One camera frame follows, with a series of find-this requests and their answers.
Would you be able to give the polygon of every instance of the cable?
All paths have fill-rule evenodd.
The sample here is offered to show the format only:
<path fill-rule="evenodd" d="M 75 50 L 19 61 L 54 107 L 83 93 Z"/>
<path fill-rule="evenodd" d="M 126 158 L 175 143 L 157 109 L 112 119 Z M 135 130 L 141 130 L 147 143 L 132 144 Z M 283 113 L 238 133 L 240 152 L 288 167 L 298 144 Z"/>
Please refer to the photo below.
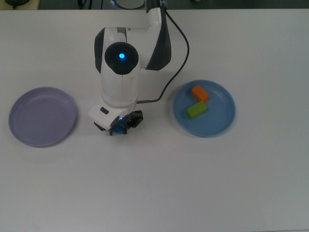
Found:
<path fill-rule="evenodd" d="M 89 1 L 89 10 L 91 10 L 91 6 L 92 6 L 92 0 Z"/>
<path fill-rule="evenodd" d="M 185 36 L 185 34 L 183 33 L 183 31 L 180 29 L 180 27 L 177 25 L 177 23 L 172 19 L 172 17 L 169 15 L 169 13 L 167 12 L 167 10 L 165 9 L 165 13 L 166 15 L 169 17 L 170 21 L 175 25 L 175 27 L 178 29 L 178 31 L 180 32 L 180 34 L 183 36 L 186 44 L 187 44 L 187 55 L 184 59 L 184 62 L 182 64 L 182 66 L 179 68 L 179 70 L 175 73 L 175 75 L 169 80 L 169 82 L 165 85 L 163 91 L 161 92 L 161 95 L 158 99 L 155 99 L 155 100 L 142 100 L 142 101 L 137 101 L 137 104 L 143 104 L 143 103 L 151 103 L 151 102 L 157 102 L 159 101 L 165 90 L 167 89 L 167 87 L 169 86 L 169 84 L 174 80 L 174 78 L 180 73 L 180 71 L 183 69 L 184 65 L 186 64 L 187 60 L 188 60 L 188 57 L 189 57 L 189 53 L 190 53 L 190 45 L 189 45 L 189 42 L 187 40 L 187 37 Z"/>

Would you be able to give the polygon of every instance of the purple plate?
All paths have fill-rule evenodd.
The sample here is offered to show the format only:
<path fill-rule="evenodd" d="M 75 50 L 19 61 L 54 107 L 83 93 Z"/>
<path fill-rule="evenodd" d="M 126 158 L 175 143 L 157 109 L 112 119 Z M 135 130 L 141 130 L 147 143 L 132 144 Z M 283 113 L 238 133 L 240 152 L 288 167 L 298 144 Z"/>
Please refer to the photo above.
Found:
<path fill-rule="evenodd" d="M 14 103 L 9 127 L 22 143 L 47 147 L 60 142 L 71 131 L 76 114 L 74 100 L 66 92 L 53 87 L 35 88 Z"/>

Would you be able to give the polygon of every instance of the green block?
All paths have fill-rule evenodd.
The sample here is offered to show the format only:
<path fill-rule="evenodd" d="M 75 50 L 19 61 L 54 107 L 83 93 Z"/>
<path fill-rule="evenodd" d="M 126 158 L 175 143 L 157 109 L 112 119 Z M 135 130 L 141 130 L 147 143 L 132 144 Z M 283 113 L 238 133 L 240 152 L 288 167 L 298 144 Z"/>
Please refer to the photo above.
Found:
<path fill-rule="evenodd" d="M 193 106 L 189 107 L 187 109 L 187 115 L 190 119 L 193 119 L 200 114 L 204 113 L 207 110 L 207 105 L 204 103 L 204 101 L 200 101 Z"/>

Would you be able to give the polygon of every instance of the table surface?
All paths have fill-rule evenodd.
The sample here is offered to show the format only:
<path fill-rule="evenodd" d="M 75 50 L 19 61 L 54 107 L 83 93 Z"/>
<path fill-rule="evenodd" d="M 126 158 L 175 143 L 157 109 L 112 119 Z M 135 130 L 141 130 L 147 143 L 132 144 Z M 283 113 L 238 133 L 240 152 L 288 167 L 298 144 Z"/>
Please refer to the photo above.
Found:
<path fill-rule="evenodd" d="M 144 121 L 109 136 L 88 117 L 101 101 L 93 43 L 107 26 L 147 26 L 144 11 L 0 14 L 0 231 L 246 232 L 309 229 L 309 11 L 170 11 L 189 60 Z M 142 71 L 156 98 L 186 47 L 169 22 L 172 61 Z M 172 101 L 207 79 L 233 96 L 232 126 L 213 138 L 183 130 Z M 78 107 L 71 135 L 33 148 L 10 133 L 16 99 L 42 86 Z"/>

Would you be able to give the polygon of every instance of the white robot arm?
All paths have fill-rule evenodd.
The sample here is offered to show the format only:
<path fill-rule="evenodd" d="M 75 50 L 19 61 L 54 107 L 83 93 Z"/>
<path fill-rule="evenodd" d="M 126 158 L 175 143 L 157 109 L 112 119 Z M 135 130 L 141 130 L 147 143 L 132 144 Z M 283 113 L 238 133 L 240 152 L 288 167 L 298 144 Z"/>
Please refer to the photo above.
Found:
<path fill-rule="evenodd" d="M 164 0 L 147 0 L 149 27 L 104 28 L 95 38 L 96 68 L 102 78 L 100 105 L 89 115 L 101 130 L 112 135 L 120 125 L 124 133 L 143 120 L 134 112 L 138 97 L 140 69 L 158 71 L 171 59 L 171 44 Z"/>

